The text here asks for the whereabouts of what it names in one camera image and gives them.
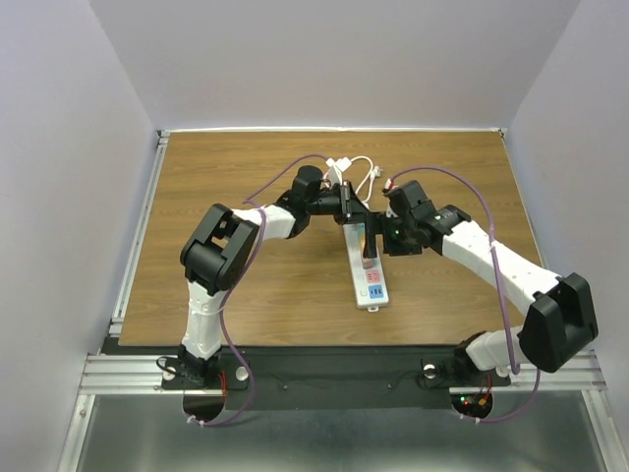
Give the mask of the white power strip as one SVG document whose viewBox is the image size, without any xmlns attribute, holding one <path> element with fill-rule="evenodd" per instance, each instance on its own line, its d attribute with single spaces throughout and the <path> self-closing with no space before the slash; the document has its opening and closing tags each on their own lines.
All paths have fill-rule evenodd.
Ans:
<svg viewBox="0 0 629 472">
<path fill-rule="evenodd" d="M 362 259 L 364 259 L 364 224 L 345 224 L 342 228 L 356 305 L 360 310 L 375 313 L 389 304 L 389 295 L 379 252 L 377 252 L 376 257 L 378 259 L 377 267 L 364 269 L 362 264 Z"/>
</svg>

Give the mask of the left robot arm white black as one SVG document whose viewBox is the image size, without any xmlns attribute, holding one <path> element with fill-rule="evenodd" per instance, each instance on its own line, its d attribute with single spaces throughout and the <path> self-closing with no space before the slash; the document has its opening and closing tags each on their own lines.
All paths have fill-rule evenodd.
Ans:
<svg viewBox="0 0 629 472">
<path fill-rule="evenodd" d="M 291 188 L 270 206 L 240 210 L 215 204 L 209 208 L 180 255 L 189 304 L 177 357 L 182 373 L 195 386 L 210 386 L 218 378 L 221 313 L 261 243 L 298 236 L 314 215 L 329 215 L 339 225 L 364 224 L 363 254 L 376 255 L 377 213 L 361 202 L 350 182 L 326 184 L 323 172 L 315 166 L 300 167 Z"/>
</svg>

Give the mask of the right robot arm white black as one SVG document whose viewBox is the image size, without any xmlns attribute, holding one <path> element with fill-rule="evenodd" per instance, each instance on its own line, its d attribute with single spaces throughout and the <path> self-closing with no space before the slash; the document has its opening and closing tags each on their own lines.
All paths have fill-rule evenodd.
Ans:
<svg viewBox="0 0 629 472">
<path fill-rule="evenodd" d="M 452 360 L 455 378 L 473 384 L 487 371 L 517 372 L 522 363 L 555 373 L 599 335 L 589 282 L 572 272 L 561 276 L 515 253 L 486 233 L 456 206 L 430 212 L 374 213 L 366 242 L 381 236 L 389 256 L 431 249 L 495 288 L 501 306 L 512 304 L 524 317 L 496 331 L 462 341 Z"/>
</svg>

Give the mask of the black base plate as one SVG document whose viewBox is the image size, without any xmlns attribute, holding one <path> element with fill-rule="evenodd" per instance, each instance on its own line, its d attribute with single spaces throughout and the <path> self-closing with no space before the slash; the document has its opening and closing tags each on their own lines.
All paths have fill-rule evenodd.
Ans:
<svg viewBox="0 0 629 472">
<path fill-rule="evenodd" d="M 190 416 L 215 421 L 238 410 L 282 411 L 490 405 L 489 389 L 510 381 L 493 371 L 463 368 L 452 345 L 243 347 L 223 349 L 219 375 L 194 381 L 173 350 L 121 348 L 107 355 L 145 354 L 159 374 L 159 393 L 180 394 Z"/>
</svg>

